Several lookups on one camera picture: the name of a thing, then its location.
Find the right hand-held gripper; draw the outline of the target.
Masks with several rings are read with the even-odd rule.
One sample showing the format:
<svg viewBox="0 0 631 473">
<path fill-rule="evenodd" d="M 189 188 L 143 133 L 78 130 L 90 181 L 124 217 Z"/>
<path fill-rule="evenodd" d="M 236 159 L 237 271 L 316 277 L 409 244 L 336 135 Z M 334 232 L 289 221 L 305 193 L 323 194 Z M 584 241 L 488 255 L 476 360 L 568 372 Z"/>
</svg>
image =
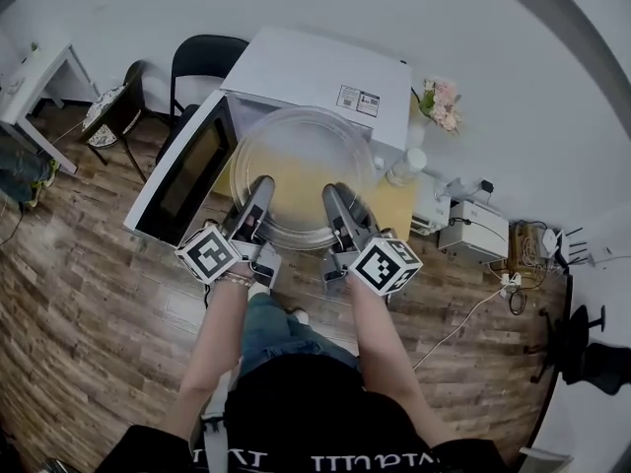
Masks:
<svg viewBox="0 0 631 473">
<path fill-rule="evenodd" d="M 322 201 L 338 239 L 368 238 L 360 242 L 361 248 L 353 242 L 347 248 L 338 243 L 327 251 L 321 265 L 321 279 L 327 289 L 355 275 L 378 296 L 386 297 L 400 291 L 422 268 L 422 261 L 404 240 L 380 234 L 368 204 L 345 183 L 327 184 Z"/>
</svg>

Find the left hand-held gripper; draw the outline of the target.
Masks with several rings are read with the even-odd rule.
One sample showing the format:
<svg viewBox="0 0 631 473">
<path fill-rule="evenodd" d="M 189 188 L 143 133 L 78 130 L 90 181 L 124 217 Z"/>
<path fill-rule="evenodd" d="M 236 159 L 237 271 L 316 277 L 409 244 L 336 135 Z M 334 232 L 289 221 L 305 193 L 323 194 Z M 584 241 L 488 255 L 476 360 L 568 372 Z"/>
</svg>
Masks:
<svg viewBox="0 0 631 473">
<path fill-rule="evenodd" d="M 236 216 L 236 238 L 254 238 L 265 220 L 275 191 L 269 175 L 260 176 L 251 195 Z M 275 284 L 282 257 L 266 242 L 242 241 L 226 237 L 220 227 L 207 223 L 176 250 L 175 256 L 201 283 L 210 285 L 237 263 L 246 263 L 254 279 L 268 288 Z"/>
</svg>

